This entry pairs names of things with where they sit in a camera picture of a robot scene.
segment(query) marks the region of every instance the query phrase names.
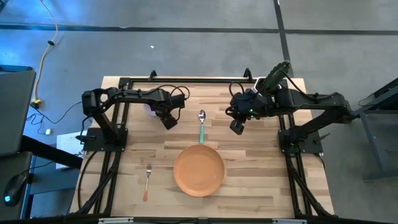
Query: computer mouse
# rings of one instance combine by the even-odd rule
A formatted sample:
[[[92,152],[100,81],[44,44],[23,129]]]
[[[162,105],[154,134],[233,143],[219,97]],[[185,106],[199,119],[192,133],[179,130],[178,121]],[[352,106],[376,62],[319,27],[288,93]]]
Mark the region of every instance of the computer mouse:
[[[28,174],[18,174],[10,179],[4,189],[4,204],[7,206],[15,206],[18,204],[23,194],[23,189],[27,183]]]

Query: metal fork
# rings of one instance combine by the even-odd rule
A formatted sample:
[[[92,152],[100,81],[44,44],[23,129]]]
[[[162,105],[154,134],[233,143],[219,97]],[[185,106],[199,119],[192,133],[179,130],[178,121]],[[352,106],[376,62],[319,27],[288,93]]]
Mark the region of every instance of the metal fork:
[[[151,172],[152,172],[152,165],[148,164],[147,165],[147,184],[145,186],[145,193],[144,193],[144,201],[145,202],[148,200],[148,182],[149,182],[149,176],[150,176]]]

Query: white paper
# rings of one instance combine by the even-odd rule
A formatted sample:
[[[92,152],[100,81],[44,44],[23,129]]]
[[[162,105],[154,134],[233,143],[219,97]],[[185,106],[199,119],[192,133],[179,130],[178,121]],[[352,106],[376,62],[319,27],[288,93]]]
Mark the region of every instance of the white paper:
[[[70,134],[60,134],[57,136],[57,149],[63,150],[73,155],[78,155],[83,158],[83,146],[80,141],[76,139],[76,136],[80,135],[80,132]],[[56,164],[56,169],[68,168],[62,164]]]

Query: green handle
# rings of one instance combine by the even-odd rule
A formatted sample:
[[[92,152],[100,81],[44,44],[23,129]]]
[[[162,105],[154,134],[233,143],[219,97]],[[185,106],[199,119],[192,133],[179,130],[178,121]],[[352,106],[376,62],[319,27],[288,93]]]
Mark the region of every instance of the green handle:
[[[205,135],[205,129],[204,129],[204,127],[203,127],[203,123],[200,123],[200,138],[199,138],[199,144],[205,143],[204,135]]]

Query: metal spoon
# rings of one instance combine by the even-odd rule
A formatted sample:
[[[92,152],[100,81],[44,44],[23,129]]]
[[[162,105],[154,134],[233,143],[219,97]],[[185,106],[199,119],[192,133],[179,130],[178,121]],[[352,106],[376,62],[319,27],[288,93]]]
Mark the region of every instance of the metal spoon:
[[[205,110],[200,110],[200,111],[199,111],[198,118],[199,118],[199,120],[200,120],[200,122],[201,122],[201,123],[200,123],[199,144],[203,144],[203,143],[205,142],[205,138],[204,138],[205,130],[204,130],[204,127],[203,127],[203,122],[205,121],[205,118],[206,118],[206,112],[205,112]]]

